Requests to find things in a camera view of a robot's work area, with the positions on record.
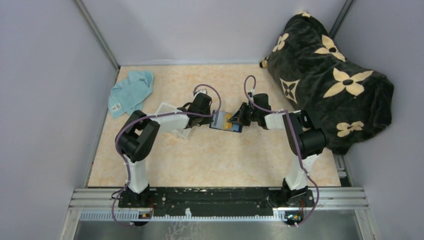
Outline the gold VIP card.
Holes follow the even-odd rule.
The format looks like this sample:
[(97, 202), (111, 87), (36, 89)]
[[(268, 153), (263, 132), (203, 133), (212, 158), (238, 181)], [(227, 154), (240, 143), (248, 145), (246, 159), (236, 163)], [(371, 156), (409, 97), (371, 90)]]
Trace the gold VIP card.
[(232, 112), (225, 113), (222, 117), (222, 129), (223, 130), (230, 130), (233, 127), (233, 124), (231, 123), (231, 118), (233, 117)]

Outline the navy blue card holder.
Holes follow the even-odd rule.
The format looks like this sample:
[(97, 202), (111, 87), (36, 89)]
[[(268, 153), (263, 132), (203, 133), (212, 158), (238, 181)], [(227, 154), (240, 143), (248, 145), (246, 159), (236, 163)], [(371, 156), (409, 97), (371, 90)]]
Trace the navy blue card holder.
[(232, 118), (234, 114), (235, 112), (219, 111), (212, 117), (209, 128), (220, 131), (241, 133), (243, 129), (242, 125), (229, 122), (230, 118)]

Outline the white plastic card tray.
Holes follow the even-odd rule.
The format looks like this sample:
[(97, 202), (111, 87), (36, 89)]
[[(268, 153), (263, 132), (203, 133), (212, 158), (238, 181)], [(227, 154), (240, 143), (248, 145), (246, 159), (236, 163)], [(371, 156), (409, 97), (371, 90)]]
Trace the white plastic card tray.
[(157, 108), (154, 118), (151, 120), (159, 123), (160, 128), (158, 133), (170, 133), (178, 138), (188, 139), (190, 128), (186, 128), (189, 117), (186, 114), (176, 114), (181, 112), (176, 106), (166, 102), (162, 102)]

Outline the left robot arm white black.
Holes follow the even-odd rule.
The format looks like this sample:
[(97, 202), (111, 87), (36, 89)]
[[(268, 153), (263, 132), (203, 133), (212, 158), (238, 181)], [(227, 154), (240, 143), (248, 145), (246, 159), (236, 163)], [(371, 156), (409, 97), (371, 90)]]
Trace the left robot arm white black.
[(137, 110), (131, 114), (115, 138), (117, 152), (123, 157), (127, 181), (120, 198), (144, 207), (150, 200), (146, 161), (159, 134), (180, 132), (212, 121), (212, 98), (205, 91), (194, 94), (194, 99), (170, 112), (147, 115)]

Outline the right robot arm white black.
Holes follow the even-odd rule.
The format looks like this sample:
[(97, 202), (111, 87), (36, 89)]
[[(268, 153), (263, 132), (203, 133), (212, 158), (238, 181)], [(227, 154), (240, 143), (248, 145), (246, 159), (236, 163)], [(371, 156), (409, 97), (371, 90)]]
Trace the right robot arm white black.
[(283, 179), (281, 199), (287, 206), (295, 206), (308, 191), (309, 172), (328, 144), (324, 128), (313, 110), (273, 112), (266, 93), (248, 92), (248, 102), (227, 122), (249, 126), (256, 122), (265, 130), (285, 130), (287, 140), (294, 154), (288, 175)]

